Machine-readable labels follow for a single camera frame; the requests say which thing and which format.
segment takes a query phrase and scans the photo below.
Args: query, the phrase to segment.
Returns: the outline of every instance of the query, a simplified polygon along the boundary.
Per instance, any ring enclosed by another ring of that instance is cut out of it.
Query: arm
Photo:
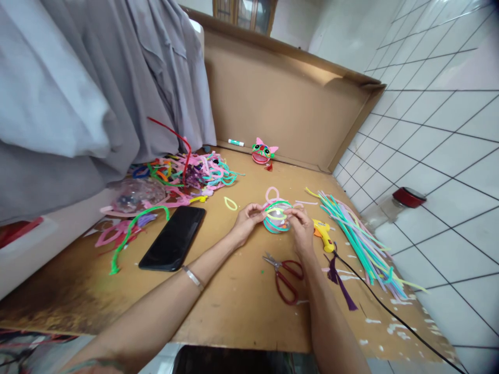
[[[312,348],[319,371],[322,374],[371,373],[313,250],[312,220],[298,209],[288,209],[284,214],[289,216],[295,249],[305,273],[312,319]]]
[[[227,258],[244,245],[265,212],[249,204],[238,214],[232,230],[188,267],[206,286]],[[63,368],[90,359],[112,360],[126,373],[138,373],[170,341],[201,292],[184,270],[158,285],[106,330],[78,352]]]

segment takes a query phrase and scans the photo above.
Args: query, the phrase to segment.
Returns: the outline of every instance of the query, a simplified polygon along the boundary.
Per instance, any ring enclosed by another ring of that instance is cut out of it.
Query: pipe cleaner cat figure
[[[256,138],[256,144],[253,144],[253,151],[251,153],[251,157],[253,161],[257,164],[267,164],[265,168],[268,171],[272,171],[272,158],[274,158],[276,152],[279,149],[278,146],[268,147],[266,146],[260,138]]]

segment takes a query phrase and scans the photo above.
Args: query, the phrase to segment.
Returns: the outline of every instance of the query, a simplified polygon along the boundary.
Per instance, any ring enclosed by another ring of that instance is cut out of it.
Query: cardboard wall
[[[268,37],[188,14],[205,32],[218,144],[250,152],[260,137],[279,146],[279,161],[332,171],[383,85]],[[229,139],[245,147],[229,145]]]

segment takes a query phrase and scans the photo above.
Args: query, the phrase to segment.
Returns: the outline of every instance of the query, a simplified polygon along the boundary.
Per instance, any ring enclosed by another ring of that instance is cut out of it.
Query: silver bracelet
[[[182,266],[182,269],[184,269],[184,271],[187,273],[187,275],[189,276],[189,278],[192,279],[192,281],[194,282],[194,284],[196,284],[196,286],[199,288],[199,290],[201,292],[203,292],[204,286],[201,284],[201,282],[199,281],[199,279],[189,270],[189,268],[187,266]]]

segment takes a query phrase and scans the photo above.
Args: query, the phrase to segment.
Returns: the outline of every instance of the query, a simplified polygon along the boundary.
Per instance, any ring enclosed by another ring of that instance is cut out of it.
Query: black phone
[[[180,206],[148,249],[139,268],[174,272],[180,269],[206,210]]]

